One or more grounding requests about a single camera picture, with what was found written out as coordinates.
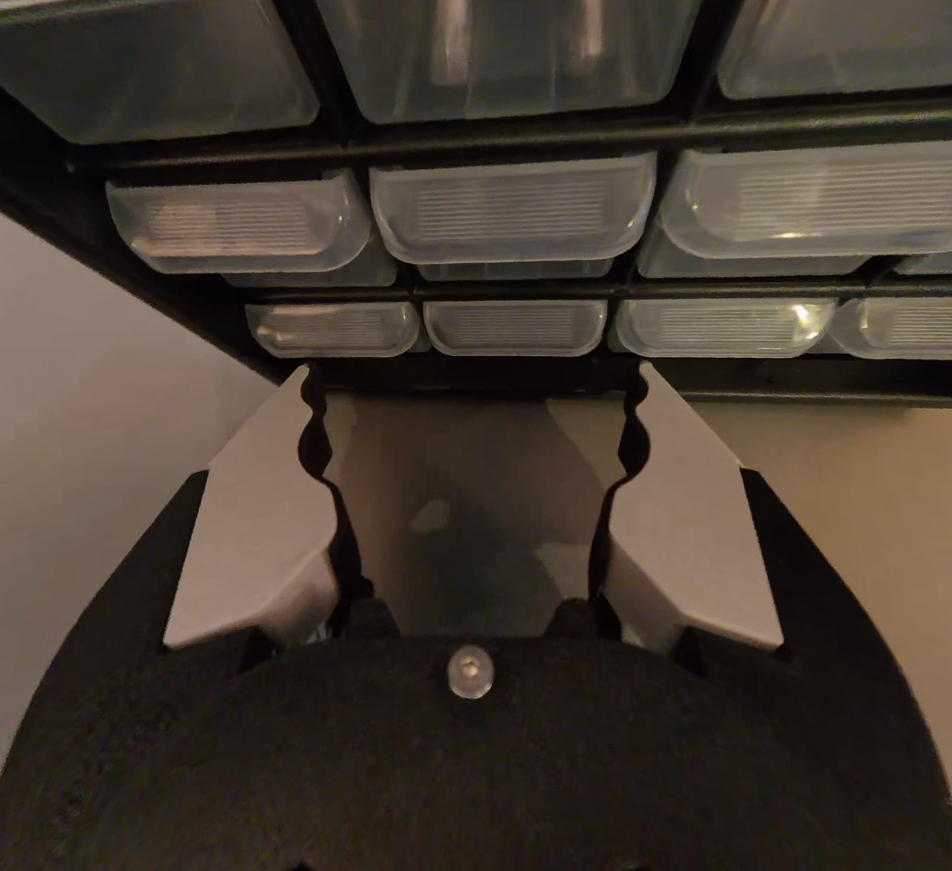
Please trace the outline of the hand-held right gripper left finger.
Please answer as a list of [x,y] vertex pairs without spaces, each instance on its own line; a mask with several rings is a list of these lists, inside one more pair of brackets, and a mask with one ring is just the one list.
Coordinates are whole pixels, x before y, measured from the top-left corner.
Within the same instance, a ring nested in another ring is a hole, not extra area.
[[257,628],[281,646],[373,596],[340,491],[316,365],[301,365],[214,456],[163,644]]

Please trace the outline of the rows of clear cabinet drawers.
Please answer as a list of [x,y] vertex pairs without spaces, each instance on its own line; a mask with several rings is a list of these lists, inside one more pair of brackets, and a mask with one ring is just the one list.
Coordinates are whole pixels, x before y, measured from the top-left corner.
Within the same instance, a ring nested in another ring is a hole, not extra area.
[[[654,106],[703,0],[313,0],[374,126]],[[716,78],[731,101],[950,86],[950,0],[744,0]],[[75,146],[310,126],[325,99],[273,0],[2,0],[2,92]],[[108,180],[123,245],[239,290],[598,281],[950,278],[950,140],[656,151],[303,179]],[[247,303],[279,359],[569,356],[950,360],[950,298]]]

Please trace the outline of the black drawer cabinet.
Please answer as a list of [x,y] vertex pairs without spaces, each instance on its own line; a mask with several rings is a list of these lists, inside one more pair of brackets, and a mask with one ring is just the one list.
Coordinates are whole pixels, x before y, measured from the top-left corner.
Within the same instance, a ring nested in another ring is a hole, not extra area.
[[[600,298],[609,324],[638,298],[856,296],[950,298],[950,278],[894,275],[898,256],[874,257],[848,278],[648,281],[630,250],[598,281],[426,284],[399,264],[388,290],[239,290],[221,277],[150,270],[121,241],[105,195],[131,185],[234,184],[303,179],[350,168],[369,199],[367,173],[387,165],[473,166],[618,157],[656,151],[656,197],[682,151],[778,151],[950,140],[950,86],[895,92],[731,101],[716,69],[744,0],[703,0],[673,89],[659,104],[551,116],[374,126],[360,113],[313,0],[273,0],[307,76],[325,99],[308,127],[101,147],[67,143],[2,92],[2,217],[105,277],[259,375],[283,383],[295,367],[252,339],[247,303],[357,303],[380,298]],[[503,398],[600,396],[631,383],[638,358],[601,344],[581,357],[331,358],[319,370],[331,391],[475,394]],[[869,404],[950,408],[950,361],[662,358],[660,374],[688,400]]]

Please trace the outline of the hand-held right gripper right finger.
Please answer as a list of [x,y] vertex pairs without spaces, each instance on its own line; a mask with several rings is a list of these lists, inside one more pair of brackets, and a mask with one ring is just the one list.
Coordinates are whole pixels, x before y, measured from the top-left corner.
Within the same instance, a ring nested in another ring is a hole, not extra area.
[[653,365],[640,363],[637,380],[594,593],[641,648],[674,648],[687,629],[780,647],[740,461]]

